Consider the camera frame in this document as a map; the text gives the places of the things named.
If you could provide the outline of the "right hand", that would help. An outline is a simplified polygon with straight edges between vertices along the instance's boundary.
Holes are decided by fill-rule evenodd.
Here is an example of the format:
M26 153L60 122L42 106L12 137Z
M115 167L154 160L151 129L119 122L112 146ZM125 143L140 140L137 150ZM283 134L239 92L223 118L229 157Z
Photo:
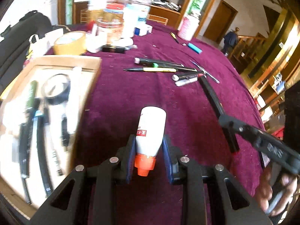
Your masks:
M273 190L275 185L271 187L270 180L272 176L272 164L269 163L267 167L263 170L259 178L259 185L257 186L254 194L254 199L260 206L260 208L266 212L269 209L269 201L276 196L276 191ZM284 192L276 204L276 206L271 210L269 216L277 216L284 211L289 199L296 192L297 188L297 178L289 174L282 174L280 183L284 189Z

